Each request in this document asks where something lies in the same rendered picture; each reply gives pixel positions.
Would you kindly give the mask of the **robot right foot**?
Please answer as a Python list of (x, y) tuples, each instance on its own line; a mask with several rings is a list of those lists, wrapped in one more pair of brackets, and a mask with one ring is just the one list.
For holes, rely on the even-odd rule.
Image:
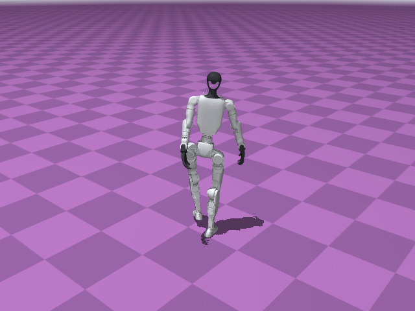
[(211, 237), (214, 233), (216, 233), (218, 227), (216, 225), (213, 226), (213, 230), (209, 227), (209, 229), (206, 229), (204, 236), (205, 237)]

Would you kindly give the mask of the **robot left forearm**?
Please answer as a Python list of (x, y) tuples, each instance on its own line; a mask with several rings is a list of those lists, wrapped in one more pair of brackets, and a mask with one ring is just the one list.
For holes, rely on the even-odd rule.
[[(189, 143), (189, 135), (191, 131), (187, 128), (187, 122), (186, 120), (183, 120), (182, 122), (182, 139), (181, 139), (181, 145), (185, 145), (185, 149), (188, 150), (188, 143)], [(180, 149), (181, 149), (180, 145)]]

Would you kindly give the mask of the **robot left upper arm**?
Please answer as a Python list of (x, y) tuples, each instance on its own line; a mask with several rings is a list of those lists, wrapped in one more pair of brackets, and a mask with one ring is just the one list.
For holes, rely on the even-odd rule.
[(190, 129), (193, 127), (193, 117), (195, 114), (195, 107), (198, 104), (198, 99), (200, 96), (192, 96), (189, 98), (189, 101), (187, 103), (187, 109), (186, 109), (186, 122), (187, 122), (187, 128)]

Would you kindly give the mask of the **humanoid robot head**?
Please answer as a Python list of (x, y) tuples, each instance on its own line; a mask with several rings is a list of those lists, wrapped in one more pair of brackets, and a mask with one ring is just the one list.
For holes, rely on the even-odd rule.
[[(219, 85), (216, 89), (211, 89), (209, 86), (209, 81), (211, 81), (212, 84), (216, 84), (219, 82)], [(218, 72), (210, 72), (207, 76), (207, 86), (209, 88), (209, 93), (207, 95), (204, 95), (206, 98), (215, 98), (218, 99), (220, 97), (217, 96), (217, 89), (219, 88), (221, 83), (221, 75)]]

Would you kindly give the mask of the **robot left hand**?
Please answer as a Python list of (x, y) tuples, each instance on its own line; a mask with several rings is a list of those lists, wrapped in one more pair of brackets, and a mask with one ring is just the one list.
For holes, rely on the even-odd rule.
[(182, 153), (182, 161), (183, 161), (184, 167), (187, 168), (187, 169), (191, 169), (189, 167), (190, 164), (187, 161), (187, 156), (186, 156), (187, 150), (185, 149), (185, 145), (184, 144), (181, 145), (180, 152)]

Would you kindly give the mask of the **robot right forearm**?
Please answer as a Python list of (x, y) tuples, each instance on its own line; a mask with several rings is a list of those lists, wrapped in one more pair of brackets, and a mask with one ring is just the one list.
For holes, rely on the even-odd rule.
[(240, 121), (238, 121), (238, 123), (237, 123), (237, 130), (234, 130), (233, 133), (235, 135), (235, 139), (237, 141), (238, 148), (240, 147), (240, 145), (244, 145), (244, 148), (245, 148)]

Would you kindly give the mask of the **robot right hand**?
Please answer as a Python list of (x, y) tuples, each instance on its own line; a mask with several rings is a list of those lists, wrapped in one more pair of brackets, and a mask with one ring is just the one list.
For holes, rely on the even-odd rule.
[(240, 162), (238, 162), (238, 165), (242, 165), (244, 163), (244, 150), (245, 150), (245, 148), (244, 148), (244, 145), (240, 145), (239, 148), (240, 148), (239, 151), (241, 151), (239, 156), (241, 156), (241, 158), (240, 158), (240, 160), (238, 160), (238, 161), (240, 161)]

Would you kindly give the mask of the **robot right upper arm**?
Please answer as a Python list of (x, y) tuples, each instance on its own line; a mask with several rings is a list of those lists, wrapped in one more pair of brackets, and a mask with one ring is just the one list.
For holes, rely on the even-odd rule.
[(228, 110), (228, 116), (230, 119), (230, 127), (233, 130), (237, 130), (237, 112), (235, 109), (235, 104), (232, 100), (229, 99), (224, 99), (224, 107), (226, 108), (226, 110)]

